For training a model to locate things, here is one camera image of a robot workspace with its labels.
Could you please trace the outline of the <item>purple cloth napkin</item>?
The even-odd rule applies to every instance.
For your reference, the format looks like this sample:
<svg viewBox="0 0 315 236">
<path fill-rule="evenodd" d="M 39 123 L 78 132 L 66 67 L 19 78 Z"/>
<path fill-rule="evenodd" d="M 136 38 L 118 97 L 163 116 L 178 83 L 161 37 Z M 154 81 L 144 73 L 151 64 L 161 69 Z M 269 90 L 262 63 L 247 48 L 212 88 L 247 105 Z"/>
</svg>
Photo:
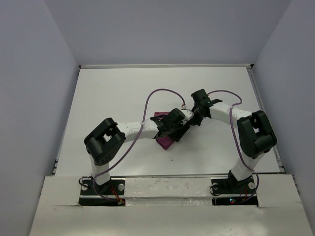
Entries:
<svg viewBox="0 0 315 236">
<path fill-rule="evenodd" d="M 169 112 L 155 112 L 154 116 L 161 119 L 165 115 L 169 114 Z M 171 145 L 175 143 L 175 141 L 169 136 L 158 137 L 156 138 L 156 142 L 164 149 L 168 150 Z"/>
</svg>

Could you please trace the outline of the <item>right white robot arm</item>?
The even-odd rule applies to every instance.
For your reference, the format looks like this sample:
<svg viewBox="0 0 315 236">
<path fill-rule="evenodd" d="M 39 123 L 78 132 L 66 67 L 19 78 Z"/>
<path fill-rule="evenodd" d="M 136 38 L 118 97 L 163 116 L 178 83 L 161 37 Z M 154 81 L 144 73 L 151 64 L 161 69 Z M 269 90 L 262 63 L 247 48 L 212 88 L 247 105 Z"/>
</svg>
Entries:
<svg viewBox="0 0 315 236">
<path fill-rule="evenodd" d="M 191 94 L 194 101 L 192 125 L 201 125 L 204 118 L 222 121 L 231 127 L 239 160 L 229 171 L 227 189 L 237 193 L 245 186 L 244 180 L 253 173 L 259 160 L 276 144 L 277 138 L 267 115 L 258 110 L 248 112 L 235 108 L 242 103 L 227 105 L 222 100 L 211 100 L 204 89 Z"/>
</svg>

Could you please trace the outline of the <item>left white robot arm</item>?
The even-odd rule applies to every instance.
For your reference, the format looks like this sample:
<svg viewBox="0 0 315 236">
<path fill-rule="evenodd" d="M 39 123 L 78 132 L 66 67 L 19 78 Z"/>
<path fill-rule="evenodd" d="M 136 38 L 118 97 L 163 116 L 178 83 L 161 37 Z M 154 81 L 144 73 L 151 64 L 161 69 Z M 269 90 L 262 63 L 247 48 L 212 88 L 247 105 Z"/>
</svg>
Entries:
<svg viewBox="0 0 315 236">
<path fill-rule="evenodd" d="M 92 164 L 92 189 L 98 194 L 108 191 L 109 162 L 124 143 L 139 139 L 156 139 L 173 134 L 193 118 L 189 109 L 173 109 L 168 114 L 151 117 L 144 122 L 115 122 L 105 119 L 85 139 L 84 144 Z"/>
</svg>

